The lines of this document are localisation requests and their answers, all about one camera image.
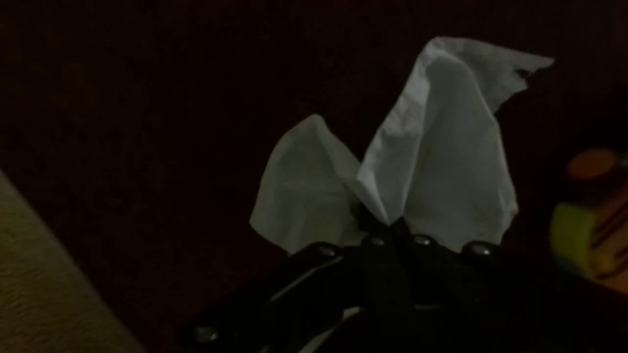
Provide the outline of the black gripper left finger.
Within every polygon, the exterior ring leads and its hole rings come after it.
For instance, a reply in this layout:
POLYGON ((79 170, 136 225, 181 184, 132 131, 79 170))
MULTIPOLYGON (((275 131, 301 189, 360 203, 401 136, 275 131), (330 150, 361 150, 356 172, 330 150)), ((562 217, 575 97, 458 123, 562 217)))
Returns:
POLYGON ((393 240, 314 242, 183 323, 185 353, 377 353, 393 346, 393 240))

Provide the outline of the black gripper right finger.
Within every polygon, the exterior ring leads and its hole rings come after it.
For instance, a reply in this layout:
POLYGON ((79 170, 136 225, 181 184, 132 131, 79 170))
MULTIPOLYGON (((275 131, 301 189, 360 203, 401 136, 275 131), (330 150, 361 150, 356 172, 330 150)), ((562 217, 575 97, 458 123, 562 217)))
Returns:
POLYGON ((456 252, 403 219, 391 231, 413 268, 469 319, 489 353, 628 353, 621 293, 562 270, 534 274, 487 240, 456 252))

